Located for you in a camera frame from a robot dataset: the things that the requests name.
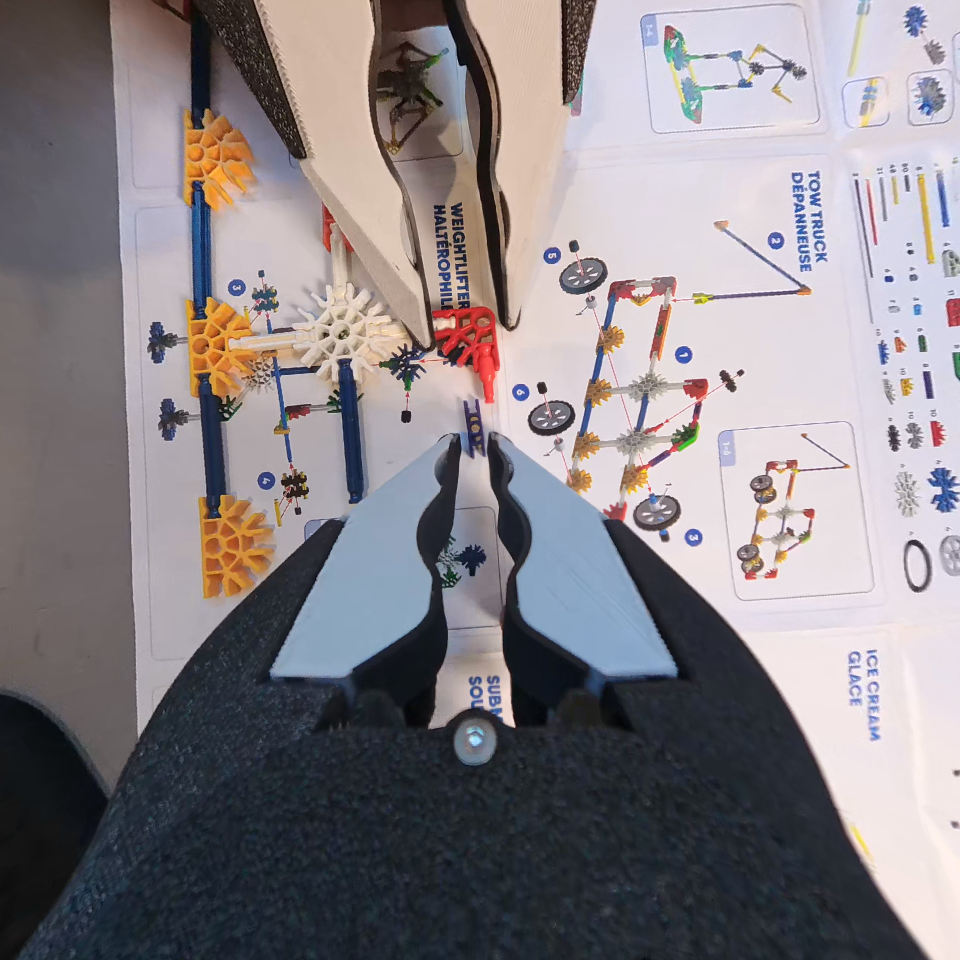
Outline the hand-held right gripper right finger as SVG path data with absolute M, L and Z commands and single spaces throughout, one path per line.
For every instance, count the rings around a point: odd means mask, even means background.
M 514 724 L 545 725 L 570 692 L 600 716 L 614 683 L 675 679 L 603 514 L 500 433 L 487 458 L 512 559 L 502 632 Z

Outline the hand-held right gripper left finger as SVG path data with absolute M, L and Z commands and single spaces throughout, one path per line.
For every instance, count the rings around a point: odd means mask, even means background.
M 444 435 L 353 509 L 270 667 L 273 685 L 330 689 L 349 712 L 378 691 L 409 726 L 429 726 L 448 650 L 437 561 L 460 461 L 460 435 Z

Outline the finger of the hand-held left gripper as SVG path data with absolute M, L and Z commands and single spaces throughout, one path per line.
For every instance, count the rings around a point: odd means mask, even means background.
M 369 1 L 256 4 L 304 141 L 301 167 L 414 339 L 434 346 L 409 196 L 378 131 L 381 13 Z
M 476 175 L 495 312 L 520 323 L 565 137 L 562 4 L 446 1 L 476 93 Z

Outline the colourful construction toy model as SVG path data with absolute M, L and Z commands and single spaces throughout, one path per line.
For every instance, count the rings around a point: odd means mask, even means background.
M 311 375 L 325 382 L 329 397 L 314 409 L 342 416 L 344 463 L 350 503 L 364 495 L 364 472 L 357 412 L 363 378 L 378 368 L 409 390 L 423 371 L 426 350 L 387 313 L 373 291 L 350 280 L 353 247 L 330 210 L 322 213 L 322 241 L 332 254 L 334 278 L 318 301 L 318 316 L 304 313 L 287 327 L 252 328 L 250 310 L 236 311 L 213 296 L 211 215 L 233 201 L 230 189 L 246 190 L 255 179 L 254 155 L 245 135 L 210 108 L 210 24 L 191 2 L 159 2 L 190 25 L 191 105 L 183 114 L 183 198 L 190 210 L 192 298 L 187 299 L 186 335 L 150 327 L 148 352 L 154 363 L 186 344 L 190 391 L 199 413 L 188 414 L 165 398 L 158 429 L 171 441 L 177 428 L 199 421 L 206 492 L 198 500 L 202 594 L 205 599 L 234 596 L 251 588 L 270 566 L 273 546 L 265 515 L 250 512 L 249 500 L 227 492 L 222 424 L 243 404 L 249 390 L 274 389 L 280 419 L 276 435 L 287 436 L 292 418 L 313 408 L 286 406 L 282 378 Z

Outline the printed paper instruction sheet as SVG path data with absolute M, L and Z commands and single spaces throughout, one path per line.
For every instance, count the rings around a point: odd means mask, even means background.
M 599 2 L 518 326 L 496 312 L 479 109 L 444 3 L 378 2 L 379 137 L 434 345 L 357 388 L 363 496 L 311 374 L 222 424 L 265 516 L 203 594 L 184 114 L 190 25 L 115 6 L 139 666 L 184 668 L 123 783 L 125 875 L 80 958 L 958 958 L 958 7 Z M 254 180 L 213 297 L 287 328 L 333 282 L 323 207 L 211 30 Z M 498 348 L 494 402 L 474 366 Z M 486 457 L 467 450 L 479 400 Z M 458 433 L 433 718 L 270 670 L 350 513 Z M 600 512 L 678 668 L 517 726 L 488 440 Z

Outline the black mesh chair seat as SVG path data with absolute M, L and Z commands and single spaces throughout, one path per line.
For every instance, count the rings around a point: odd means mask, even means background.
M 63 893 L 107 803 L 73 742 L 1 696 L 1 957 L 16 958 Z

